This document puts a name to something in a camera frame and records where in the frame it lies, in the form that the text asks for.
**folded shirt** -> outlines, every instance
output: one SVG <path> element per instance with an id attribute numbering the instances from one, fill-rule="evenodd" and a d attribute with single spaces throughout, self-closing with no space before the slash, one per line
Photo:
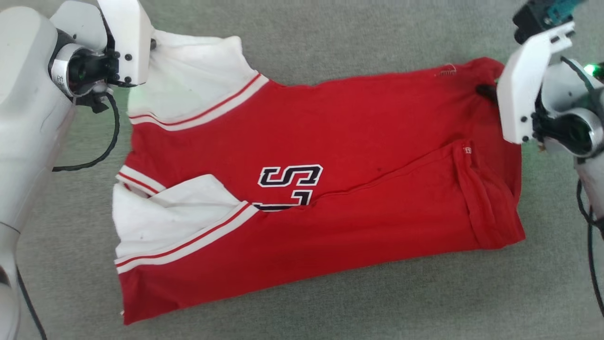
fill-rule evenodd
<path id="1" fill-rule="evenodd" d="M 238 37 L 157 31 L 117 175 L 124 323 L 388 261 L 524 239 L 492 59 L 284 86 Z"/>

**striped trim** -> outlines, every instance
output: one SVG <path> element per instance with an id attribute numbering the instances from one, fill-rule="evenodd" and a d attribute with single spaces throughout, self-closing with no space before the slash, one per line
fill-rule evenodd
<path id="1" fill-rule="evenodd" d="M 127 272 L 137 266 L 158 266 L 174 262 L 232 232 L 258 212 L 253 205 L 241 202 L 229 215 L 216 224 L 205 227 L 181 243 L 174 244 L 156 252 L 136 254 L 115 260 L 118 273 Z"/>
<path id="2" fill-rule="evenodd" d="M 256 74 L 256 76 L 245 85 L 239 92 L 233 94 L 229 98 L 223 100 L 222 102 L 212 106 L 206 111 L 191 117 L 185 120 L 175 121 L 175 122 L 166 122 L 159 120 L 155 115 L 149 114 L 141 114 L 139 116 L 131 116 L 130 122 L 133 125 L 142 124 L 142 123 L 151 123 L 159 126 L 160 128 L 167 131 L 180 131 L 189 129 L 198 125 L 205 124 L 214 120 L 223 114 L 233 110 L 237 106 L 241 105 L 243 102 L 251 98 L 259 89 L 261 89 L 264 85 L 269 82 L 269 79 L 260 73 Z"/>
<path id="3" fill-rule="evenodd" d="M 165 190 L 160 182 L 152 179 L 149 176 L 143 175 L 142 173 L 124 165 L 121 167 L 120 172 L 115 176 L 120 182 L 125 185 L 132 186 L 143 191 L 147 195 L 155 195 Z"/>
<path id="4" fill-rule="evenodd" d="M 124 179 L 125 178 L 122 177 L 122 179 L 120 180 L 120 183 L 124 186 L 124 188 L 126 188 L 126 190 L 128 190 L 128 191 L 130 191 L 130 192 L 132 192 L 134 194 L 137 194 L 137 195 L 139 195 L 142 198 L 151 198 L 151 195 L 147 194 L 146 192 L 142 191 L 141 189 L 131 188 L 128 185 L 128 183 L 124 182 Z"/>

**gray carpet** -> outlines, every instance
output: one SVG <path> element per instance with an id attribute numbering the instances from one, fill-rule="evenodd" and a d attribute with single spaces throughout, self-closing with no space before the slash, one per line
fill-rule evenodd
<path id="1" fill-rule="evenodd" d="M 0 0 L 51 15 L 61 0 Z M 516 48 L 511 18 L 522 0 L 143 0 L 155 27 L 243 39 L 252 67 L 286 84 L 409 71 Z M 602 61 L 604 2 L 577 13 L 576 47 Z M 125 107 L 126 93 L 118 93 Z M 113 267 L 114 175 L 130 126 L 94 169 L 57 174 L 19 244 L 25 282 L 50 339 L 602 339 L 587 266 L 586 226 L 571 157 L 524 147 L 519 211 L 527 241 L 389 263 L 316 278 L 121 325 Z M 112 116 L 78 114 L 60 164 L 98 156 Z M 604 283 L 604 246 L 597 247 Z M 20 339 L 37 339 L 24 313 Z"/>

